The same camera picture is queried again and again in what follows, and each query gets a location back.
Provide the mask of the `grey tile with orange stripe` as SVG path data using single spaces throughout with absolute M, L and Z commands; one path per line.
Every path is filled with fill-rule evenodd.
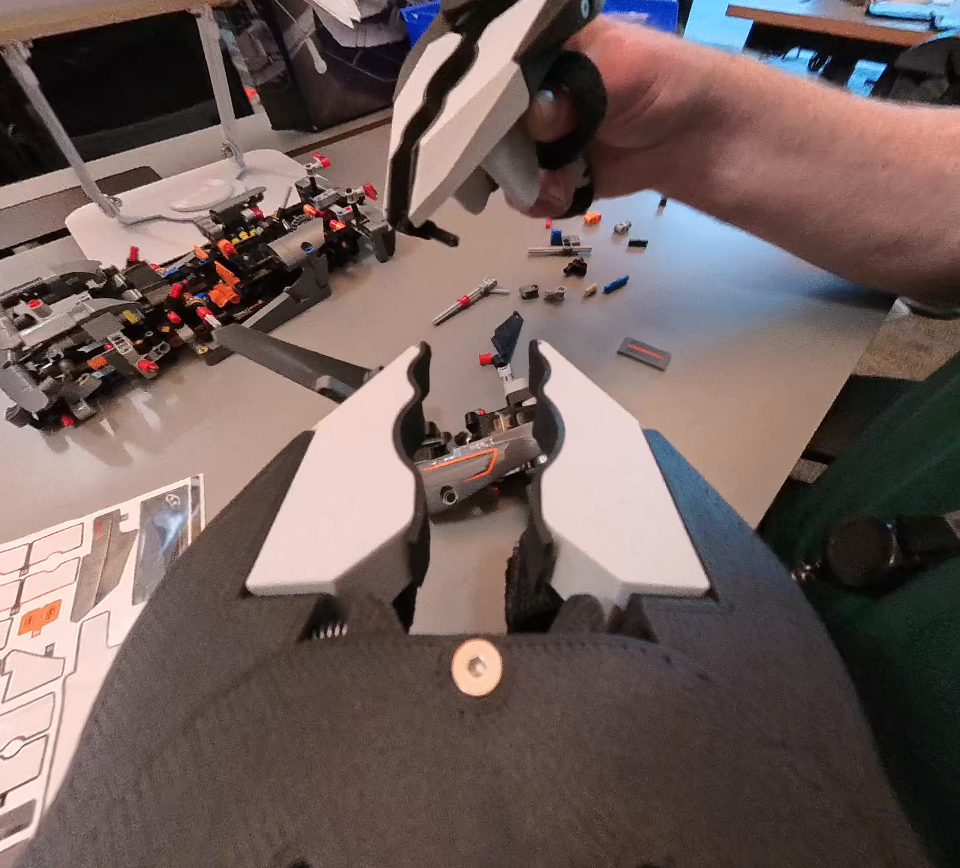
M 616 354 L 660 372 L 666 371 L 671 362 L 670 352 L 634 337 L 625 337 Z

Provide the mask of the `large lego car chassis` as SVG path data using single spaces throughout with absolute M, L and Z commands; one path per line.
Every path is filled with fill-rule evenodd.
M 131 246 L 122 266 L 76 261 L 2 293 L 2 399 L 17 427 L 46 432 L 96 416 L 118 385 L 151 381 L 192 351 L 214 366 L 230 355 L 214 332 L 271 333 L 330 297 L 330 273 L 396 235 L 366 183 L 342 189 L 314 154 L 283 203 L 240 188 L 201 213 L 202 241 L 165 262 Z

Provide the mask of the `small black lego connector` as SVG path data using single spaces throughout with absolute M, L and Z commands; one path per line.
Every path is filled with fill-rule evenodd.
M 460 244 L 460 237 L 450 231 L 447 231 L 430 220 L 424 221 L 421 225 L 413 225 L 409 219 L 404 218 L 397 221 L 394 229 L 408 237 L 418 238 L 427 241 L 435 241 L 454 249 Z

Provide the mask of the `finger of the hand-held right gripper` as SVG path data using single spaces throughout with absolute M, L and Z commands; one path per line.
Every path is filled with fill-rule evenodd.
M 519 0 L 479 37 L 477 54 L 415 146 L 409 222 L 422 226 L 451 197 L 481 212 L 492 180 L 520 210 L 536 202 L 540 166 L 517 124 L 531 102 L 518 63 L 523 42 L 549 0 Z
M 447 94 L 462 75 L 466 49 L 461 34 L 424 36 L 396 95 L 390 128 L 384 214 L 390 226 L 411 226 L 412 192 L 417 151 L 438 119 Z

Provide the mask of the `person's right forearm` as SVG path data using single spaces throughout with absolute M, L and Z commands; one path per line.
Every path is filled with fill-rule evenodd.
M 675 199 L 848 281 L 958 305 L 957 107 L 864 99 L 693 50 L 697 157 Z

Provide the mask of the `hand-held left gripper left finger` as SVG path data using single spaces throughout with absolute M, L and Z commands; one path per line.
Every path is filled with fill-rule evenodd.
M 312 430 L 246 576 L 261 597 L 370 596 L 412 626 L 429 565 L 426 434 L 431 348 L 407 348 Z

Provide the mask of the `lego sticker sheet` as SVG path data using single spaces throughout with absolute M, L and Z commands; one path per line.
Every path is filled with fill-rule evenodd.
M 2 866 L 37 832 L 119 647 L 205 521 L 195 474 L 2 544 Z

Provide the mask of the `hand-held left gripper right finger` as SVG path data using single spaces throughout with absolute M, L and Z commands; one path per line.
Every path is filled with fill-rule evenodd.
M 547 342 L 530 344 L 529 386 L 547 584 L 606 610 L 634 595 L 705 597 L 708 574 L 636 417 Z

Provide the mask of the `white book stand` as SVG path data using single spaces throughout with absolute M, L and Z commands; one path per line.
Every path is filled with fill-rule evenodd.
M 194 225 L 216 202 L 230 199 L 242 189 L 244 178 L 256 166 L 247 161 L 239 141 L 230 85 L 220 53 L 221 37 L 213 10 L 240 0 L 2 0 L 2 58 L 23 91 L 44 130 L 62 153 L 79 186 L 101 214 L 102 224 L 121 226 L 131 245 L 146 251 L 145 235 L 135 231 L 153 222 Z M 190 13 L 217 106 L 222 131 L 222 162 L 152 188 L 160 191 L 159 207 L 150 210 L 135 202 L 130 208 L 119 197 L 105 194 L 66 132 L 30 66 L 30 45 L 37 39 L 100 29 L 170 13 Z

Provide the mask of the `black lego panel piece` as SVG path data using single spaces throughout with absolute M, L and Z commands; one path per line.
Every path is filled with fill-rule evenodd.
M 494 334 L 490 339 L 493 348 L 490 356 L 490 362 L 497 369 L 510 366 L 520 341 L 522 327 L 522 315 L 519 312 L 514 311 L 494 330 Z

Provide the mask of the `person's right hand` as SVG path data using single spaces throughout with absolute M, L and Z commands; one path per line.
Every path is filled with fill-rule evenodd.
M 597 69 L 606 114 L 584 149 L 596 200 L 655 190 L 699 206 L 719 146 L 728 52 L 601 17 L 564 45 Z

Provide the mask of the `blue parts bin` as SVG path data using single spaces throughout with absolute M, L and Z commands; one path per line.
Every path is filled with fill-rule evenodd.
M 426 33 L 440 10 L 440 0 L 400 10 L 411 46 L 416 45 Z M 674 33 L 679 24 L 679 3 L 672 0 L 605 0 L 602 14 Z

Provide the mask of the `green sweater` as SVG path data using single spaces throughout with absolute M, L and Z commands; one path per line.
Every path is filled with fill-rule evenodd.
M 846 665 L 904 811 L 937 866 L 959 862 L 959 361 L 911 384 L 761 536 Z

